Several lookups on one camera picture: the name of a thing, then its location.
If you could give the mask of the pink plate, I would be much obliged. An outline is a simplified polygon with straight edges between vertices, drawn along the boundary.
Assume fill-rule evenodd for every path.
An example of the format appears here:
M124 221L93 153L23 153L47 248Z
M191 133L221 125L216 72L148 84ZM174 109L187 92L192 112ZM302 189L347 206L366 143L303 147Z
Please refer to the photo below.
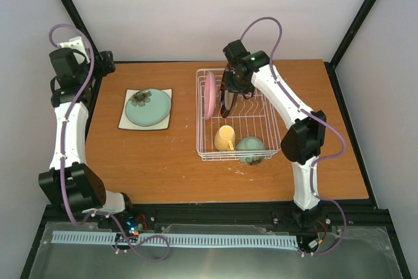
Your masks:
M204 87L204 119L209 120L216 107L216 79L212 71L206 73Z

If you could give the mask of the mint green bowl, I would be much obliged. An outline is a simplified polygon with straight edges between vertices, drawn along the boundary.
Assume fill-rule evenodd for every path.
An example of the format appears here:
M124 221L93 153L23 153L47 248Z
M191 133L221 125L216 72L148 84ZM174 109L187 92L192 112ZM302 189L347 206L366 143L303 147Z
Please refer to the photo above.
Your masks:
M263 141L257 137L248 136L240 139L235 146L238 160L246 165L257 165L263 161L261 151L265 150Z

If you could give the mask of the yellow mug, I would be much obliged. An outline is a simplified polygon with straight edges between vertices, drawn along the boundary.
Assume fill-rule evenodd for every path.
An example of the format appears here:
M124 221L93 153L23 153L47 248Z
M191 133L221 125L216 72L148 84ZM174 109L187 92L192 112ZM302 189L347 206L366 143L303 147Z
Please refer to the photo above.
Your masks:
M214 138L214 146L221 152L235 151L236 133L229 125L221 126Z

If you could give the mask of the dark round plate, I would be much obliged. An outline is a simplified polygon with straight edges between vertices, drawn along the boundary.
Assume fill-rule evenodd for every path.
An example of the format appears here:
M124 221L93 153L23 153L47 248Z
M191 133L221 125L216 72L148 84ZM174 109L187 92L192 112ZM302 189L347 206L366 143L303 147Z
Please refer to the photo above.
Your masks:
M226 67L220 85L220 113L223 118L227 118L231 113L231 110L235 106L237 93L230 92L226 89L227 73L229 72Z

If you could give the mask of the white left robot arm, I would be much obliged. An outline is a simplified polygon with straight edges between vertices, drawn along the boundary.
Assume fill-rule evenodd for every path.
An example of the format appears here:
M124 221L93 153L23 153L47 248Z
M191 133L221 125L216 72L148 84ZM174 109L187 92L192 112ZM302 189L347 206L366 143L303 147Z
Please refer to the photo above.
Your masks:
M49 57L56 72L51 85L59 84L58 89L52 89L51 99L56 144L49 170L39 174L39 186L58 211L108 212L121 228L129 228L136 220L130 198L108 191L86 161L85 132L91 99L84 85L91 65L88 54L69 46L54 50Z

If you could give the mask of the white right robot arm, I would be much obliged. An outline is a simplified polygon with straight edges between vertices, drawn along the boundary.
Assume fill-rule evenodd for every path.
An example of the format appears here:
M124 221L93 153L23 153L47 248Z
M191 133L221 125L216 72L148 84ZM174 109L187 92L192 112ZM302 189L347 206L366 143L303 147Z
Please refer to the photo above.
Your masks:
M295 193L291 219L302 229L313 223L319 215L317 166L315 160L325 141L323 111L313 111L300 100L287 85L264 51L250 53L242 41L230 42L223 49L227 59L221 83L221 115L226 118L239 95L246 97L260 91L282 118L286 134L280 146L291 162Z

